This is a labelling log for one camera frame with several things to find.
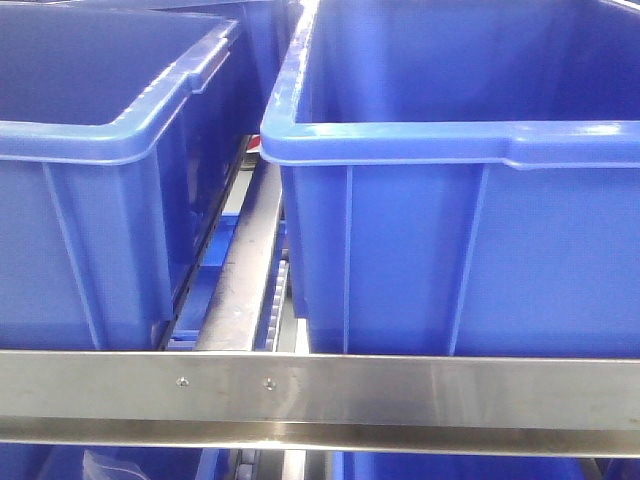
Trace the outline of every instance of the metal shelf frame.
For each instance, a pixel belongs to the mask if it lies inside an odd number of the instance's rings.
[[[0,441],[640,457],[640,360],[250,351],[281,197],[259,162],[198,351],[0,351]]]

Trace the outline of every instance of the stainless steel bar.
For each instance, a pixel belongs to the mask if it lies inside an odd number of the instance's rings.
[[[306,463],[306,450],[285,450],[282,461],[282,480],[304,480]]]
[[[296,319],[296,346],[295,353],[298,355],[308,355],[310,352],[309,347],[309,327],[306,318]]]
[[[279,169],[259,161],[196,350],[253,349],[281,213]]]
[[[283,461],[284,452],[281,450],[261,450],[253,480],[282,480]]]
[[[639,360],[5,350],[0,385],[5,417],[640,433]]]
[[[0,439],[71,445],[640,457],[637,431],[607,430],[0,417]]]

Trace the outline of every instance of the bin handle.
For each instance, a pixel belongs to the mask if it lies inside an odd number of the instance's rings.
[[[505,163],[517,169],[640,168],[640,122],[570,122],[557,131],[518,132]]]
[[[202,93],[230,55],[229,39],[221,42],[217,35],[209,34],[192,47],[186,59],[187,78],[192,93]]]

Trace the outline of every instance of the metal support beam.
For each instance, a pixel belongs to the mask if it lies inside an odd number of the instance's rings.
[[[0,384],[2,441],[640,456],[635,360],[1,351]]]
[[[253,349],[281,215],[280,170],[259,161],[196,350]]]

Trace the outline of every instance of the screw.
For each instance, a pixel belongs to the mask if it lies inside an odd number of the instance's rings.
[[[266,388],[270,392],[276,389],[276,382],[274,382],[271,377],[265,378],[263,385],[264,385],[264,388]]]

